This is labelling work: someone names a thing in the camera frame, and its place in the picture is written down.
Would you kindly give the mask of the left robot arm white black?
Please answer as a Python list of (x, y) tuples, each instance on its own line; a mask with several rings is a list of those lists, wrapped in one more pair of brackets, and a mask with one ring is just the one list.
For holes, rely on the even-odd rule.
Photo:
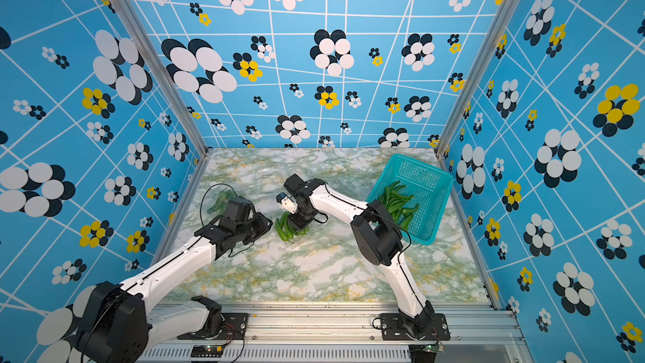
[(81, 359), (135, 362), (145, 351), (183, 335), (213, 339), (235, 337), (218, 302), (204, 296), (156, 310), (156, 305), (194, 272), (231, 252), (253, 245), (273, 223), (263, 214), (230, 221), (213, 219), (179, 250), (120, 284), (102, 282), (89, 294), (79, 325), (70, 339)]

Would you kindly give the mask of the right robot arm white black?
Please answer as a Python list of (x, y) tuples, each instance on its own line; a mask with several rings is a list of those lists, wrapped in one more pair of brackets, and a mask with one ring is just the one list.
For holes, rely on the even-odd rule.
[(403, 233), (386, 206), (345, 196), (319, 179), (296, 186), (286, 184), (285, 189), (276, 201), (288, 212), (287, 222), (295, 231), (304, 230), (320, 214), (349, 225), (361, 255), (381, 268), (393, 290), (401, 327), (413, 339), (425, 338), (435, 316), (433, 305), (413, 280), (404, 255)]

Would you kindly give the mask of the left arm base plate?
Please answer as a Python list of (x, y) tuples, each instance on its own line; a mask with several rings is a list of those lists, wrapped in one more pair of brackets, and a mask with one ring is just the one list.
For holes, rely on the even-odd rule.
[(242, 340), (250, 315), (244, 313), (217, 313), (209, 317), (197, 332), (181, 334), (177, 339), (218, 339), (225, 341)]

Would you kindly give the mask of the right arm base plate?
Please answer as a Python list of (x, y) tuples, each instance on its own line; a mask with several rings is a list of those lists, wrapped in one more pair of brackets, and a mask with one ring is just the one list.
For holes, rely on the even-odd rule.
[(380, 314), (376, 319), (377, 328), (384, 340), (448, 341), (451, 334), (443, 314), (434, 314), (428, 319), (421, 314), (418, 319), (410, 319), (402, 313)]

